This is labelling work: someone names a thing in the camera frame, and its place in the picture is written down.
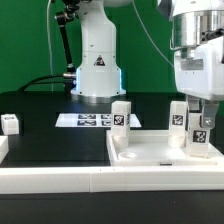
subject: small white block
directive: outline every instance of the small white block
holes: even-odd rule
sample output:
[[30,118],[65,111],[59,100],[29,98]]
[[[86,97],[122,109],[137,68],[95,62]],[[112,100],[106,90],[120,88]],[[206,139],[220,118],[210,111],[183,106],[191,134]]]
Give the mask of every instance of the small white block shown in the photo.
[[187,138],[187,154],[190,156],[206,157],[210,130],[200,127],[200,113],[189,114],[189,129]]
[[1,123],[4,135],[19,134],[19,121],[15,114],[1,115]]
[[182,148],[186,139],[187,104],[181,101],[172,101],[170,105],[170,121],[168,145],[172,148]]
[[114,136],[128,137],[130,130],[131,102],[112,103],[111,133]]

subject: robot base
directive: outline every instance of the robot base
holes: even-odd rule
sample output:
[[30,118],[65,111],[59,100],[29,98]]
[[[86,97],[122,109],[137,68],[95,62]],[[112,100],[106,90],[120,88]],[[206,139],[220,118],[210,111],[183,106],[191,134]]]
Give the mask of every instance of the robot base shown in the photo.
[[77,94],[76,91],[71,91],[71,99],[74,101],[81,101],[85,103],[92,103],[92,104],[98,104],[98,103],[112,103],[116,100],[125,100],[126,99],[126,91],[120,92],[120,94],[116,96],[110,96],[110,97],[95,97],[95,96],[84,96],[81,94]]

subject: white cube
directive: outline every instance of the white cube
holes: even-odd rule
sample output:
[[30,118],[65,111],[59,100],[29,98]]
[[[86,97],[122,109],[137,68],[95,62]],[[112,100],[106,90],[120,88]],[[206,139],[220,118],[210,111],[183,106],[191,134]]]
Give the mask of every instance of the white cube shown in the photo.
[[1,123],[4,135],[19,134],[19,121],[15,114],[1,115]]
[[131,102],[115,101],[112,103],[111,134],[128,137],[130,130]]
[[115,101],[112,103],[111,134],[117,148],[128,147],[131,102]]
[[210,129],[201,128],[200,113],[189,114],[189,128],[187,138],[187,154],[190,156],[208,155]]

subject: white platform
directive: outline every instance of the white platform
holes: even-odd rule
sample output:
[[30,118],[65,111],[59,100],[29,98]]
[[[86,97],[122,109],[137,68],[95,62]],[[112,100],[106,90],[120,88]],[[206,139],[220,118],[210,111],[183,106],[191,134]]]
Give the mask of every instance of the white platform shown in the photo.
[[122,152],[135,153],[136,157],[129,156],[132,164],[130,158],[119,161],[121,152],[115,149],[114,152],[109,151],[109,155],[114,156],[111,157],[112,165],[120,163],[119,166],[1,168],[0,194],[223,190],[223,155],[211,145],[208,158],[189,158],[184,151],[171,151],[165,147],[167,133],[131,131],[130,147]]

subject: black surface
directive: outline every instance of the black surface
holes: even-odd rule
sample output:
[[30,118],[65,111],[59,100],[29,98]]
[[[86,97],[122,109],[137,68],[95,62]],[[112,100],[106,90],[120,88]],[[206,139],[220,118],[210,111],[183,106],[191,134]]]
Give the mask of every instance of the black surface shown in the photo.
[[[175,94],[128,94],[143,129],[167,129]],[[57,113],[110,113],[110,105],[72,102],[62,93],[5,93],[2,113],[16,113],[23,132],[9,139],[2,167],[109,165],[104,128],[55,128]],[[217,115],[211,141],[224,145]],[[156,191],[0,195],[2,224],[224,223],[224,191]]]

